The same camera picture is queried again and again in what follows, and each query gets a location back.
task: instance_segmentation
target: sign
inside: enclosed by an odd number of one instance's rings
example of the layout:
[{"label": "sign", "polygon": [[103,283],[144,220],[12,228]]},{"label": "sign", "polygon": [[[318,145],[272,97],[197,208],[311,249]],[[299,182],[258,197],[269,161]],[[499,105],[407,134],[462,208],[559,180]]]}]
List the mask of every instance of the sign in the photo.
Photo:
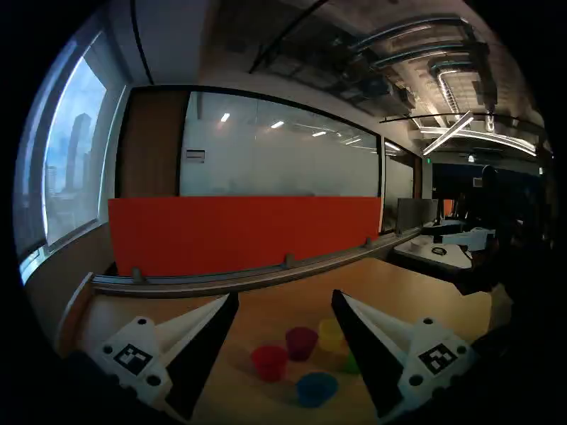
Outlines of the sign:
[{"label": "sign", "polygon": [[205,151],[187,149],[185,151],[185,160],[187,162],[197,162],[202,164],[205,162]]}]

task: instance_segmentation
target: glass wall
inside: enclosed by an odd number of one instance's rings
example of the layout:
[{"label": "glass wall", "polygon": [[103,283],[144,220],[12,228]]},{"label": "glass wall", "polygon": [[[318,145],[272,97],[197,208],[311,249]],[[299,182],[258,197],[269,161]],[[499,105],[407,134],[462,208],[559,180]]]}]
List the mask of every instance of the glass wall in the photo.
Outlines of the glass wall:
[{"label": "glass wall", "polygon": [[385,193],[382,217],[382,233],[395,229],[398,217],[398,199],[414,197],[416,156],[404,150],[391,140],[384,139],[386,156]]},{"label": "glass wall", "polygon": [[181,196],[377,196],[376,136],[243,96],[191,93]]}]

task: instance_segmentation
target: dark red cup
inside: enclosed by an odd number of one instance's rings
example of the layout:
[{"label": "dark red cup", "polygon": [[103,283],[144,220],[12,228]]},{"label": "dark red cup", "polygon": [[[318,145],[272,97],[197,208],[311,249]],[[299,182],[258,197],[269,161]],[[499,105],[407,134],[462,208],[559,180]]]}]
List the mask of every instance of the dark red cup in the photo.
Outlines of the dark red cup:
[{"label": "dark red cup", "polygon": [[276,346],[262,346],[256,348],[250,355],[258,375],[267,383],[274,383],[284,377],[288,352]]},{"label": "dark red cup", "polygon": [[318,338],[317,332],[306,327],[290,329],[286,334],[290,360],[306,361],[313,352]]}]

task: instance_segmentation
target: wooden wall panel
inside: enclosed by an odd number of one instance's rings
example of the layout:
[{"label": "wooden wall panel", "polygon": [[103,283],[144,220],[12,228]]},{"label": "wooden wall panel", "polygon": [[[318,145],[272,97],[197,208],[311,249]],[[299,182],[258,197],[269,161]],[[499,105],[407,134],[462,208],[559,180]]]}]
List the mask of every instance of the wooden wall panel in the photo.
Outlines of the wooden wall panel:
[{"label": "wooden wall panel", "polygon": [[118,143],[116,197],[175,196],[189,90],[133,89]]}]

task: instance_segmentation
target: pipe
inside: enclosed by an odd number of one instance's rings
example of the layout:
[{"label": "pipe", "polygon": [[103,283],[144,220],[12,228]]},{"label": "pipe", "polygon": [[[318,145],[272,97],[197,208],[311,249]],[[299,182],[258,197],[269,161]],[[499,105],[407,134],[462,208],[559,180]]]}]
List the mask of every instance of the pipe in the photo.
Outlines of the pipe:
[{"label": "pipe", "polygon": [[459,110],[459,105],[457,104],[455,97],[453,96],[453,91],[451,87],[445,81],[443,77],[446,74],[454,74],[457,72],[478,72],[474,67],[472,62],[439,62],[430,67],[430,74],[437,82],[439,90],[443,95],[449,109],[455,114],[455,118],[458,120],[461,117],[461,111]]},{"label": "pipe", "polygon": [[379,41],[398,37],[399,35],[413,31],[431,28],[433,26],[462,26],[466,29],[469,39],[474,40],[471,26],[463,18],[456,15],[440,14],[426,18],[420,18],[416,21],[401,21],[395,23],[388,29],[376,31],[375,33],[367,35],[365,38],[356,41],[349,46],[349,49],[352,52],[360,52],[361,50],[364,50]]},{"label": "pipe", "polygon": [[488,46],[483,42],[446,42],[435,43],[432,45],[421,45],[412,47],[408,50],[402,50],[391,56],[384,57],[370,64],[371,68],[382,69],[389,67],[399,62],[406,60],[420,59],[422,57],[440,55],[443,53],[470,53],[474,50],[485,49],[488,51]]}]

